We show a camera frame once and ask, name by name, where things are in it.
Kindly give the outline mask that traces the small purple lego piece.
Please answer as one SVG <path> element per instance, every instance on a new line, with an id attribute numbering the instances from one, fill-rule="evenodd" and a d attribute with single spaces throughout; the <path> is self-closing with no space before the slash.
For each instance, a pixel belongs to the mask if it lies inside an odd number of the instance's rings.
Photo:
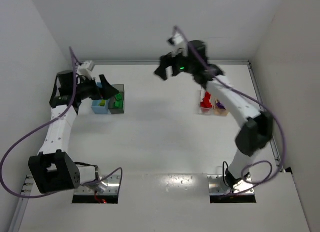
<path id="1" fill-rule="evenodd" d="M 216 105 L 216 107 L 219 108 L 219 109 L 222 109 L 222 110 L 225 110 L 225 109 L 226 109 L 220 102 L 217 102 L 215 105 Z"/>

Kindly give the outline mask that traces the green lego brick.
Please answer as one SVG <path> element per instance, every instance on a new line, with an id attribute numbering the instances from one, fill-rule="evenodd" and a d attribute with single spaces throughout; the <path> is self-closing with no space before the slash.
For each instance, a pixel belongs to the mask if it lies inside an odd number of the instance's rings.
<path id="1" fill-rule="evenodd" d="M 113 104 L 114 109 L 123 109 L 124 101 L 115 101 Z"/>

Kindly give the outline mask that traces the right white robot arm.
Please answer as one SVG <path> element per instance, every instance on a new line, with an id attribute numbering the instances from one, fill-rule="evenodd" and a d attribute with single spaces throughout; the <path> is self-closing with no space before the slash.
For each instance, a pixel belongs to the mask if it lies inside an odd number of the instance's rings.
<path id="1" fill-rule="evenodd" d="M 160 57 L 155 75 L 167 80 L 167 68 L 172 68 L 172 75 L 189 73 L 194 81 L 206 92 L 215 96 L 235 118 L 240 131 L 235 138 L 237 152 L 230 166 L 223 175 L 224 183 L 232 188 L 249 173 L 249 165 L 259 150 L 263 149 L 272 138 L 274 117 L 248 103 L 235 92 L 225 72 L 217 65 L 210 64 L 207 46 L 201 40 L 185 43 L 182 39 L 170 38 L 172 52 Z"/>

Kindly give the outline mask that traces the red rounded lego brick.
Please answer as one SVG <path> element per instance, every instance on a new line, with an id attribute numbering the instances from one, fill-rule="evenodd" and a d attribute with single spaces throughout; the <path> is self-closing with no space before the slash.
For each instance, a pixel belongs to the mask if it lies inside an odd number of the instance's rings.
<path id="1" fill-rule="evenodd" d="M 201 108 L 211 109 L 213 107 L 213 105 L 211 104 L 211 100 L 203 99 L 200 102 L 200 107 Z"/>

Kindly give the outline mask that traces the green lego plate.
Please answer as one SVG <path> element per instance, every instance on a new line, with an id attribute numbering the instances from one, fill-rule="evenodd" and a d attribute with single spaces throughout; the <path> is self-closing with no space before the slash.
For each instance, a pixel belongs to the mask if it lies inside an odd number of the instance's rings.
<path id="1" fill-rule="evenodd" d="M 121 93 L 118 93 L 115 95 L 115 100 L 116 101 L 123 101 L 124 98 L 123 98 L 123 95 Z"/>

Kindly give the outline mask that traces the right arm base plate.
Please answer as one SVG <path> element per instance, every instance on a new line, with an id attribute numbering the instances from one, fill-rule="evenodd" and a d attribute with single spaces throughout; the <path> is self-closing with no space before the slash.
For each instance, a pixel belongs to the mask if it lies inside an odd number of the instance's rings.
<path id="1" fill-rule="evenodd" d="M 221 195 L 254 195 L 255 190 L 253 184 L 245 182 L 243 179 L 238 181 L 232 187 L 226 185 L 223 181 L 223 176 L 221 174 L 208 175 L 208 187 L 209 194 L 211 196 L 221 196 Z"/>

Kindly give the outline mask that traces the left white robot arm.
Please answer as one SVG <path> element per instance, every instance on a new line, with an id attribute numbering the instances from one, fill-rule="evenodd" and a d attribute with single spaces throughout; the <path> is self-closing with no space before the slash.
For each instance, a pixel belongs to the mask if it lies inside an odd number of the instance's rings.
<path id="1" fill-rule="evenodd" d="M 36 156 L 28 161 L 29 169 L 42 194 L 87 186 L 100 191 L 105 180 L 97 165 L 74 162 L 68 154 L 74 121 L 83 100 L 108 100 L 119 93 L 105 78 L 95 79 L 74 74 L 71 70 L 56 76 L 49 101 L 53 123 L 48 127 L 45 141 Z"/>

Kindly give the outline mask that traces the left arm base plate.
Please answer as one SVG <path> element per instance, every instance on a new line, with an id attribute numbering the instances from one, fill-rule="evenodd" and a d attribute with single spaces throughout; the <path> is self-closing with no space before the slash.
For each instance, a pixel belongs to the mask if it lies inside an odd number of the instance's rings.
<path id="1" fill-rule="evenodd" d="M 103 196 L 116 196 L 119 191 L 121 174 L 114 174 L 94 186 L 79 186 L 74 190 L 74 195 L 93 196 L 95 192 Z"/>

